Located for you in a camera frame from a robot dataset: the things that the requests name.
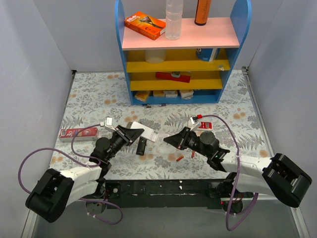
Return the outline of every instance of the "yellow shelf board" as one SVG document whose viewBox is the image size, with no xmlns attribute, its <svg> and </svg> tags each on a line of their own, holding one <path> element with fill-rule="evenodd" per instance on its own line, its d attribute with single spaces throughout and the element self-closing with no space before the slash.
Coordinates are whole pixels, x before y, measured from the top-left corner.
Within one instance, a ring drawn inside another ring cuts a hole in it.
<svg viewBox="0 0 317 238">
<path fill-rule="evenodd" d="M 196 56 L 196 49 L 166 50 L 166 59 L 162 63 L 147 63 L 144 51 L 129 51 L 127 72 L 166 72 L 166 71 L 211 71 L 230 70 L 225 49 L 220 49 L 217 59 L 205 62 Z"/>
<path fill-rule="evenodd" d="M 219 71 L 194 71 L 189 83 L 159 79 L 155 72 L 131 74 L 131 91 L 181 89 L 222 89 Z"/>
</svg>

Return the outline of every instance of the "patterned mat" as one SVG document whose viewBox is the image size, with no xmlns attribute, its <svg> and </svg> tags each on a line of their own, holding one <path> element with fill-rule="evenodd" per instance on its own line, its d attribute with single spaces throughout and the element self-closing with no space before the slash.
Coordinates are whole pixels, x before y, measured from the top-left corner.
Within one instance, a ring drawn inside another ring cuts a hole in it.
<svg viewBox="0 0 317 238">
<path fill-rule="evenodd" d="M 128 96 L 123 72 L 78 73 L 75 76 L 61 128 L 86 127 L 113 118 L 113 125 L 127 126 L 130 121 L 138 121 L 161 133 L 156 143 L 147 142 L 145 155 L 136 155 L 138 140 L 130 147 L 124 147 L 111 160 L 112 168 L 106 179 L 222 179 L 226 173 L 214 171 L 207 158 L 188 149 L 179 151 L 163 142 L 163 134 L 178 133 L 187 125 L 189 116 L 216 114 L 229 124 L 241 147 L 241 155 L 268 156 L 258 118 L 242 75 L 234 70 L 218 104 L 187 104 L 153 106 L 145 109 L 132 106 Z M 222 148 L 236 151 L 233 140 L 225 125 L 216 118 L 206 119 L 213 124 L 213 132 Z M 111 133 L 100 128 L 100 136 L 111 137 Z M 76 142 L 77 152 L 90 155 L 94 141 Z M 55 147 L 73 155 L 70 143 L 57 139 Z M 50 168 L 57 170 L 77 166 L 71 160 L 54 152 Z"/>
</svg>

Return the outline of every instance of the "white container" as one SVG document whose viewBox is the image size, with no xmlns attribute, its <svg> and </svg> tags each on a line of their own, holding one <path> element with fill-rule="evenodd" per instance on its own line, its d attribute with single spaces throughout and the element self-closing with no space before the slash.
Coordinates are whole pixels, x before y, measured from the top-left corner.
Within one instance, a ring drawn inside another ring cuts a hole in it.
<svg viewBox="0 0 317 238">
<path fill-rule="evenodd" d="M 145 50 L 144 58 L 148 63 L 162 63 L 166 58 L 166 50 Z"/>
<path fill-rule="evenodd" d="M 165 36 L 169 40 L 177 40 L 181 34 L 183 0 L 166 0 Z"/>
</svg>

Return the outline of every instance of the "black object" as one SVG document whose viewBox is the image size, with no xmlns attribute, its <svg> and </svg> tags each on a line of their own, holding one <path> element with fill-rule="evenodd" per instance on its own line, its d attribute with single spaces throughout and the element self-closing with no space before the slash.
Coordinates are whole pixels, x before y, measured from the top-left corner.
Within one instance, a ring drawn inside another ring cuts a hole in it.
<svg viewBox="0 0 317 238">
<path fill-rule="evenodd" d="M 25 206 L 52 223 L 65 210 L 73 185 L 71 178 L 48 169 L 26 199 Z"/>
<path fill-rule="evenodd" d="M 109 140 L 106 137 L 99 138 L 96 141 L 96 146 L 91 156 L 101 160 L 100 167 L 102 172 L 100 178 L 103 178 L 111 168 L 110 160 L 116 153 L 124 146 L 130 146 L 142 133 L 144 129 L 129 129 L 117 126 L 116 131 L 112 133 L 112 138 Z M 98 163 L 96 159 L 89 159 L 89 161 Z"/>
<path fill-rule="evenodd" d="M 147 139 L 140 137 L 136 154 L 137 155 L 144 155 L 146 146 L 147 146 Z"/>
<path fill-rule="evenodd" d="M 108 180 L 109 202 L 122 208 L 207 207 L 221 209 L 216 186 L 223 179 Z"/>
<path fill-rule="evenodd" d="M 287 206 L 299 207 L 312 184 L 311 177 L 286 155 L 277 153 L 271 160 L 263 169 L 263 178 L 278 200 Z"/>
<path fill-rule="evenodd" d="M 214 170 L 226 172 L 221 162 L 230 151 L 219 147 L 219 141 L 211 131 L 204 131 L 199 137 L 194 131 L 190 131 L 190 128 L 184 127 L 180 133 L 166 137 L 164 141 L 180 150 L 190 148 L 206 156 L 207 163 Z"/>
<path fill-rule="evenodd" d="M 228 206 L 229 206 L 229 202 L 228 201 L 223 201 L 221 202 L 222 205 L 222 209 L 226 212 L 228 210 Z M 239 201 L 239 202 L 233 202 L 231 204 L 231 209 L 230 209 L 230 213 L 231 214 L 238 214 L 240 212 L 242 212 L 243 209 L 243 202 Z"/>
</svg>

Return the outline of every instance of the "wooden shelf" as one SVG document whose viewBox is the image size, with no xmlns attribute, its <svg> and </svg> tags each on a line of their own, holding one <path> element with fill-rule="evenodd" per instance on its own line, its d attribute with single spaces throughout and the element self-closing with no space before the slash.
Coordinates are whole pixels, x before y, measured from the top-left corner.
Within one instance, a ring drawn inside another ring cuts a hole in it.
<svg viewBox="0 0 317 238">
<path fill-rule="evenodd" d="M 131 73 L 130 90 L 222 89 L 218 71 L 193 71 L 189 83 L 158 79 L 155 72 Z"/>
<path fill-rule="evenodd" d="M 205 62 L 196 56 L 195 49 L 167 50 L 162 63 L 147 63 L 144 51 L 129 51 L 127 72 L 166 72 L 166 71 L 212 71 L 230 70 L 230 64 L 224 49 L 221 49 L 216 60 Z"/>
<path fill-rule="evenodd" d="M 161 35 L 151 40 L 127 27 L 124 28 L 122 49 L 183 49 L 238 48 L 240 46 L 230 17 L 208 18 L 205 26 L 198 26 L 193 18 L 182 19 L 181 37 L 175 41 Z"/>
</svg>

